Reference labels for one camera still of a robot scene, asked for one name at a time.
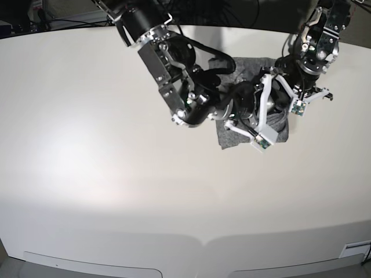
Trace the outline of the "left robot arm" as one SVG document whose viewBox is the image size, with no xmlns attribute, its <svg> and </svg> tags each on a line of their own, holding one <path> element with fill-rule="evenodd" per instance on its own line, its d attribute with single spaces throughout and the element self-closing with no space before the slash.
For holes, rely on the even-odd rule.
<svg viewBox="0 0 371 278">
<path fill-rule="evenodd" d="M 303 116 L 314 100 L 333 99 L 333 94 L 318 88 L 316 82 L 339 56 L 340 33 L 350 22 L 350 9 L 350 1 L 318 1 L 289 54 L 277 59 L 277 80 L 290 97 L 289 112 Z"/>
</svg>

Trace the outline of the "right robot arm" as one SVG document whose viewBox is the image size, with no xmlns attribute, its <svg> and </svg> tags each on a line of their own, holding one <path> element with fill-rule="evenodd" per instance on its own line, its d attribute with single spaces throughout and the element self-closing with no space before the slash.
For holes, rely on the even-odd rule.
<svg viewBox="0 0 371 278">
<path fill-rule="evenodd" d="M 222 149 L 248 143 L 260 151 L 289 138 L 288 97 L 270 58 L 233 58 L 171 31 L 160 1 L 96 1 L 126 46 L 154 78 L 177 125 L 216 122 Z"/>
</svg>

